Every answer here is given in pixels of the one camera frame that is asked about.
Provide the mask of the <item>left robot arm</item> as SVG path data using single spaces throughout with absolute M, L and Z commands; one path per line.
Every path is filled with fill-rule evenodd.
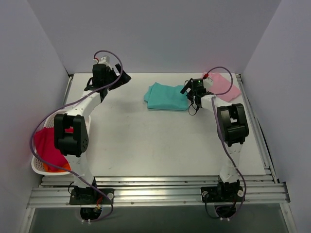
M 65 156 L 74 176 L 75 195 L 86 203 L 94 203 L 98 197 L 96 181 L 90 172 L 86 150 L 89 144 L 86 118 L 103 102 L 110 90 L 131 80 L 121 64 L 112 68 L 108 62 L 95 64 L 79 100 L 63 114 L 54 117 L 54 145 Z

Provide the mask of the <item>teal t shirt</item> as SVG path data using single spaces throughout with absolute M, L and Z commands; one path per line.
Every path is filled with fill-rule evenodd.
M 189 104 L 186 95 L 180 93 L 182 89 L 182 85 L 169 86 L 154 83 L 149 86 L 143 100 L 147 103 L 148 109 L 185 111 Z

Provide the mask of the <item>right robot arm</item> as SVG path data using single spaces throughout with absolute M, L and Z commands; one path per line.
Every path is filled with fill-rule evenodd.
M 221 200 L 227 200 L 232 195 L 243 197 L 244 191 L 239 181 L 239 161 L 242 146 L 249 135 L 244 106 L 226 102 L 208 92 L 203 79 L 185 81 L 180 93 L 186 94 L 191 104 L 196 105 L 195 110 L 202 108 L 214 114 L 217 135 L 225 151 L 216 196 Z

